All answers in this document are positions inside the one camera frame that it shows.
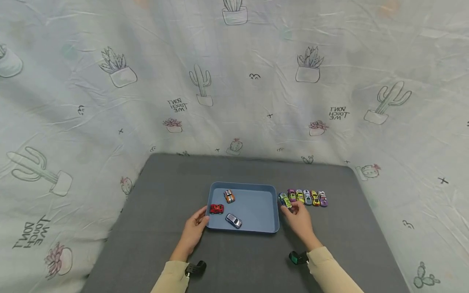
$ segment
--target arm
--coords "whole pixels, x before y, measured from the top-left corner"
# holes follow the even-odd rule
[[[204,206],[186,221],[181,239],[151,293],[186,292],[189,285],[189,278],[184,273],[188,266],[187,258],[192,254],[197,243],[199,243],[202,232],[208,224],[209,217],[205,216],[206,210],[207,207]]]
[[[324,293],[363,293],[360,287],[341,268],[329,250],[313,232],[311,217],[301,202],[292,203],[292,212],[285,206],[281,210],[292,230],[308,249],[308,267]]]

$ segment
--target gray tabletop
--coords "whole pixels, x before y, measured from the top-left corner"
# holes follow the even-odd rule
[[[329,206],[307,207],[321,242],[366,293],[408,287],[353,171],[225,157],[150,156],[105,244],[83,293],[149,293],[179,240],[185,221],[207,203],[215,181],[325,191]],[[276,234],[208,230],[190,257],[207,263],[187,292],[322,292],[290,251],[305,247],[280,215]]]

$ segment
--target red toy car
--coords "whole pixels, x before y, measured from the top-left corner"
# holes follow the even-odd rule
[[[225,207],[222,204],[211,204],[210,213],[211,214],[223,214]]]

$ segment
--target succulent drawing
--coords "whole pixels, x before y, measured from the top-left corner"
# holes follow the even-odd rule
[[[310,127],[310,136],[321,135],[329,128],[329,126],[327,126],[321,120],[316,120],[315,122],[311,122],[309,127]]]
[[[420,266],[417,268],[417,277],[414,278],[415,287],[422,288],[424,285],[433,286],[439,283],[440,280],[435,279],[435,276],[432,274],[425,277],[425,264],[420,262]]]
[[[130,192],[132,191],[132,180],[130,180],[130,178],[124,178],[124,177],[121,177],[121,188],[122,188],[122,191],[126,194],[126,195],[129,195]]]
[[[308,47],[306,52],[303,55],[297,56],[298,66],[300,67],[309,67],[309,68],[316,68],[318,69],[321,65],[324,57],[318,56],[318,46],[316,47]]]
[[[241,148],[242,142],[239,140],[239,138],[235,138],[231,142],[230,147],[227,148],[227,153],[233,156],[239,156]]]
[[[174,118],[169,118],[168,120],[163,121],[163,125],[166,126],[169,132],[178,133],[182,132],[182,121],[178,121]]]
[[[15,152],[9,151],[7,157],[24,169],[14,169],[11,173],[13,176],[23,181],[38,181],[41,178],[51,182],[51,192],[59,195],[67,195],[68,190],[72,184],[72,177],[63,171],[59,171],[56,175],[49,170],[46,170],[47,160],[45,156],[39,151],[31,148],[24,148],[32,157],[28,158]]]
[[[296,71],[297,82],[317,83],[321,77],[319,66],[324,57],[318,55],[318,46],[308,47],[303,55],[296,57],[298,70]]]
[[[72,268],[72,250],[57,242],[44,260],[49,270],[46,279],[50,280],[57,274],[63,276]]]
[[[23,61],[7,45],[0,44],[0,76],[12,77],[23,69]]]
[[[381,104],[375,111],[368,110],[364,116],[364,119],[371,123],[383,124],[388,117],[387,114],[384,114],[386,109],[388,109],[389,106],[401,106],[407,102],[409,97],[412,95],[412,91],[410,90],[401,95],[403,89],[403,81],[396,82],[389,91],[387,86],[383,86],[377,95],[377,99]]]
[[[127,66],[124,54],[115,54],[111,47],[107,47],[101,51],[101,55],[105,63],[99,67],[109,74],[116,87],[121,88],[137,81],[137,75]]]
[[[221,10],[227,25],[238,25],[248,22],[248,9],[242,6],[242,0],[223,0],[225,8]]]
[[[308,158],[301,157],[305,164],[311,165],[314,162],[314,156],[308,156]]]
[[[374,178],[379,176],[379,170],[381,168],[377,164],[366,165],[363,167],[357,166],[355,169],[358,172],[358,175],[363,181],[367,181],[368,178]]]
[[[213,106],[213,99],[211,96],[207,95],[205,88],[208,87],[212,83],[212,77],[210,76],[210,72],[208,70],[205,71],[205,76],[202,73],[200,67],[195,64],[194,65],[194,72],[189,71],[190,79],[192,83],[199,87],[199,94],[196,94],[197,101],[199,104],[211,107]]]

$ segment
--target blue tray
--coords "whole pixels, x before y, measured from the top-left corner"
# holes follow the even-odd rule
[[[223,192],[231,189],[235,201],[227,203]],[[210,214],[211,204],[222,204],[223,214]],[[236,229],[225,220],[232,213],[242,221]],[[280,228],[277,193],[272,185],[214,182],[208,196],[207,215],[210,229],[276,233]]]

